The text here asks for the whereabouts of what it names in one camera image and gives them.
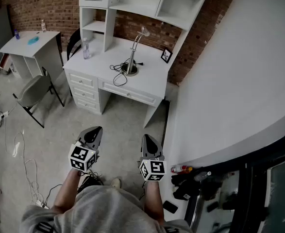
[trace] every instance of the gray chair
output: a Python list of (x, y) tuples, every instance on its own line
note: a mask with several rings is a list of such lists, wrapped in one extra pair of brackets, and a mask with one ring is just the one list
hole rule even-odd
[(42, 68), (44, 71), (44, 76), (35, 76), (33, 79), (31, 79), (25, 87), (20, 92), (20, 95), (17, 97), (15, 94), (13, 94), (14, 98), (17, 100), (17, 102), (24, 108), (24, 110), (42, 127), (44, 126), (38, 122), (33, 116), (33, 114), (30, 112), (30, 109), (35, 106), (37, 103), (39, 103), (45, 94), (50, 91), (52, 94), (51, 89), (54, 90), (57, 98), (59, 99), (61, 105), (64, 107), (64, 104), (60, 100), (60, 97), (58, 96), (58, 93), (55, 90), (55, 87), (53, 83), (51, 82), (50, 75), (48, 72)]

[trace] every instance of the gray shirt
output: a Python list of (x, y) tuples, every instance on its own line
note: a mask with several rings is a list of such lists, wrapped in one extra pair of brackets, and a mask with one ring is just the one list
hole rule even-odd
[(164, 226), (149, 217), (132, 194), (111, 186), (90, 186), (76, 198), (72, 209), (57, 214), (35, 205), (27, 207), (20, 233), (32, 233), (40, 222), (47, 222), (57, 233), (165, 233), (191, 232), (184, 220)]

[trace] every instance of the electrical outlet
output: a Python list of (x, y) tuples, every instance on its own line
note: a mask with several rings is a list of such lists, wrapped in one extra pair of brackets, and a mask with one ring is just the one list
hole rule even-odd
[(2, 120), (2, 116), (4, 116), (4, 118), (8, 117), (8, 111), (0, 115), (0, 120)]
[(40, 206), (40, 207), (42, 207), (42, 208), (45, 208), (45, 209), (49, 209), (49, 207), (47, 207), (47, 206), (44, 206), (44, 207), (43, 207), (43, 204), (42, 204), (42, 202), (41, 202), (40, 200), (37, 200), (37, 201), (36, 201), (36, 205), (37, 205), (37, 206)]

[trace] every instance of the person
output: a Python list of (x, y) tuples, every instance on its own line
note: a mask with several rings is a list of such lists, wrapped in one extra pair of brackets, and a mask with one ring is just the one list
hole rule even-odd
[(140, 201), (120, 188), (95, 185), (88, 179), (78, 190), (80, 172), (72, 169), (51, 209), (29, 205), (24, 213), (20, 233), (188, 233), (184, 220), (164, 221), (164, 210), (158, 182), (145, 185), (144, 210)]

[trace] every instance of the lamp base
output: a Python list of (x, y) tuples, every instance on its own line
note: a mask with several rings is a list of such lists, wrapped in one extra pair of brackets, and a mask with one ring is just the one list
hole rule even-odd
[(127, 66), (128, 64), (123, 64), (121, 67), (121, 71), (125, 76), (132, 77), (138, 73), (138, 68), (133, 65), (132, 71), (130, 73), (127, 73)]

